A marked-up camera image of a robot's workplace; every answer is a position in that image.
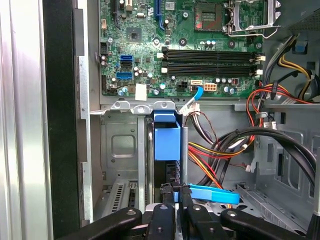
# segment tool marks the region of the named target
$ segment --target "blue drive bay latch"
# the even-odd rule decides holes
[[[181,127],[174,111],[154,111],[154,160],[180,161]]]

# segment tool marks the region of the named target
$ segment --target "black wire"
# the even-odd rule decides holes
[[[311,182],[311,185],[315,184],[315,172],[316,172],[316,158],[310,150],[300,144],[293,138],[281,133],[279,131],[263,128],[263,127],[248,127],[242,130],[236,131],[229,135],[226,140],[226,145],[232,144],[236,139],[246,136],[267,136],[277,140],[283,148],[297,161],[303,172],[307,175]]]

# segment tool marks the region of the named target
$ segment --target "motherboard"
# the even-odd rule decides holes
[[[261,36],[230,37],[231,1],[101,0],[100,73],[104,96],[136,94],[246,98],[260,80]],[[261,25],[264,1],[242,2],[242,28]]]

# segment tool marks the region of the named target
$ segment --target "blue lever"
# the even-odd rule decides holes
[[[240,195],[238,193],[228,190],[193,184],[189,184],[189,186],[192,191],[191,197],[193,199],[209,200],[222,204],[239,204],[240,201]]]

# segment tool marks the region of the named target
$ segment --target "green circuit board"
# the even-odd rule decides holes
[[[102,95],[135,96],[135,84],[139,83],[146,84],[148,97],[188,97],[195,94],[194,89],[190,87],[191,80],[201,80],[202,84],[205,84],[215,83],[217,78],[221,80],[231,78],[236,80],[236,84],[219,82],[216,84],[216,90],[205,91],[203,96],[248,97],[255,89],[256,80],[260,78],[249,75],[224,77],[198,73],[173,77],[162,73],[162,59],[157,58],[157,54],[162,52],[162,47],[170,50],[260,53],[262,37],[229,37],[222,32],[222,26],[229,20],[224,2],[221,0],[124,0],[124,7],[121,7],[119,0],[100,0],[100,50],[102,52],[100,54],[105,54],[107,58],[106,64],[100,67]],[[242,3],[240,26],[246,28],[261,25],[264,19],[263,12],[264,1]],[[160,24],[164,20],[169,20],[165,30]],[[129,70],[121,67],[122,55],[133,56],[133,65]],[[237,66],[232,60],[221,65],[230,68]],[[116,78],[118,72],[134,74],[134,67],[138,67],[142,73],[140,71],[138,76],[133,75],[132,79]],[[178,88],[177,85],[181,82],[187,83],[188,86],[184,89]],[[234,92],[232,94],[226,92],[226,87],[233,88]]]

